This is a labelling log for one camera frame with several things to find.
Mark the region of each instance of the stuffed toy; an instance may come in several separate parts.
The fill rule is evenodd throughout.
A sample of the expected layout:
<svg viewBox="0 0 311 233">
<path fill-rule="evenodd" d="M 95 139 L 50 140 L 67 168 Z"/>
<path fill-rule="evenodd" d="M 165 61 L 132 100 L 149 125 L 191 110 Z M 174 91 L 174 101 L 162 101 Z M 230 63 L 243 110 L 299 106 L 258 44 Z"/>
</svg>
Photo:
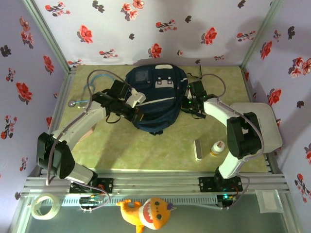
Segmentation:
<svg viewBox="0 0 311 233">
<path fill-rule="evenodd" d="M 136 226 L 136 233 L 142 233 L 144 227 L 152 230 L 162 228 L 170 219 L 172 203 L 166 203 L 160 198 L 150 198 L 144 205 L 139 201 L 134 202 L 134 207 L 129 207 L 131 200 L 123 200 L 117 203 L 121 207 L 121 214 L 125 221 Z"/>
</svg>

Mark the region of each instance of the navy blue backpack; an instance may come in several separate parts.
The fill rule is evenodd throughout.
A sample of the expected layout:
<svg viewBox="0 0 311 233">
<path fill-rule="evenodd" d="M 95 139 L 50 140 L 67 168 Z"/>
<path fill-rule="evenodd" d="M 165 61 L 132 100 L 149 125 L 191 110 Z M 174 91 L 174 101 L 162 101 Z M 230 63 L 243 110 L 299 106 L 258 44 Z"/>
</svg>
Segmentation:
<svg viewBox="0 0 311 233">
<path fill-rule="evenodd" d="M 146 100 L 136 107 L 144 113 L 134 126 L 153 135 L 174 124 L 181 100 L 188 86 L 185 72 L 174 65 L 147 65 L 132 69 L 125 79 L 131 87 L 145 94 Z"/>
</svg>

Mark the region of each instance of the orange plush toy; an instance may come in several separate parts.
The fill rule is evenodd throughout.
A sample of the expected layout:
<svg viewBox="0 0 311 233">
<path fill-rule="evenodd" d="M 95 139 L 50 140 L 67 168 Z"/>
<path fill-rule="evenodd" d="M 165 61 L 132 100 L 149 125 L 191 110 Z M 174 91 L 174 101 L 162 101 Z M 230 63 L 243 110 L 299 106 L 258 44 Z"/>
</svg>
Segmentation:
<svg viewBox="0 0 311 233">
<path fill-rule="evenodd" d="M 136 226 L 136 233 L 142 233 L 144 227 L 152 230 L 162 228 L 170 219 L 172 203 L 166 203 L 160 198 L 150 198 L 142 206 L 140 202 L 135 201 L 134 207 L 128 204 L 131 200 L 124 200 L 117 203 L 121 207 L 121 214 L 125 221 Z"/>
</svg>

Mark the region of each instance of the tape roll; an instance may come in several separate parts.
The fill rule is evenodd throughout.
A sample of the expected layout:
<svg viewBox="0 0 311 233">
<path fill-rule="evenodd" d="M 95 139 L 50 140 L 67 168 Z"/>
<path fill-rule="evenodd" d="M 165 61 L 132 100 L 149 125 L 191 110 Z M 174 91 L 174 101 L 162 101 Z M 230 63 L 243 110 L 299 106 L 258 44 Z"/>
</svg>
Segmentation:
<svg viewBox="0 0 311 233">
<path fill-rule="evenodd" d="M 52 200 L 52 208 L 47 214 L 43 215 L 40 211 L 40 207 L 42 205 L 42 202 L 47 199 Z M 57 215 L 57 213 L 59 212 L 60 206 L 61 206 L 61 203 L 60 203 L 59 198 L 49 193 L 42 194 L 39 197 L 37 197 L 32 203 L 31 214 L 35 219 L 49 220 L 49 219 L 54 218 Z"/>
</svg>

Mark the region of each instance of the floral wallpaper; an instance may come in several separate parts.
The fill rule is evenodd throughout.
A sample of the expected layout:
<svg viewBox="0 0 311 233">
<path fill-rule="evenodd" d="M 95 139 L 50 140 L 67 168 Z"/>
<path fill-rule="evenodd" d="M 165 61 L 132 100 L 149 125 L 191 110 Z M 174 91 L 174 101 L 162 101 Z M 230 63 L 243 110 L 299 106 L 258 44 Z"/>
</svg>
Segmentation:
<svg viewBox="0 0 311 233">
<path fill-rule="evenodd" d="M 310 1 L 284 1 L 245 70 L 254 101 L 271 105 L 283 138 L 276 156 L 304 232 L 311 232 Z"/>
<path fill-rule="evenodd" d="M 23 2 L 0 9 L 0 232 L 7 232 L 65 72 Z"/>
<path fill-rule="evenodd" d="M 271 1 L 35 0 L 70 66 L 240 65 Z"/>
</svg>

